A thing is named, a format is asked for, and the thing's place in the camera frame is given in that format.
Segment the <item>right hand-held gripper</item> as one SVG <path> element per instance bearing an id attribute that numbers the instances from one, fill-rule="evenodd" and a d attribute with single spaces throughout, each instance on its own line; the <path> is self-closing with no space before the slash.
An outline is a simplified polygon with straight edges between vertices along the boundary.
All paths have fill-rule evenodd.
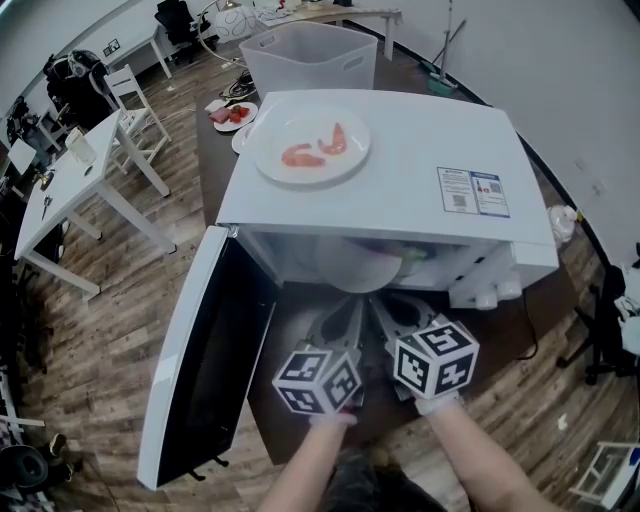
<path id="1" fill-rule="evenodd" d="M 471 381 L 479 343 L 460 323 L 435 319 L 423 299 L 402 293 L 376 294 L 372 315 L 385 349 L 392 356 L 392 376 L 412 394 L 435 399 Z M 412 334 L 414 328 L 425 328 Z"/>

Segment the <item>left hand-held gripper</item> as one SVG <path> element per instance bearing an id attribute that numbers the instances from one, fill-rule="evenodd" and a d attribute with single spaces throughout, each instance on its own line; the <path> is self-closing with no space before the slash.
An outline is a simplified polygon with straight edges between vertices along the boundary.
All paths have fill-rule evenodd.
<path id="1" fill-rule="evenodd" d="M 362 406 L 362 352 L 358 345 L 363 319 L 363 300 L 346 297 L 313 321 L 307 334 L 313 345 L 298 343 L 272 380 L 292 413 L 332 415 Z"/>

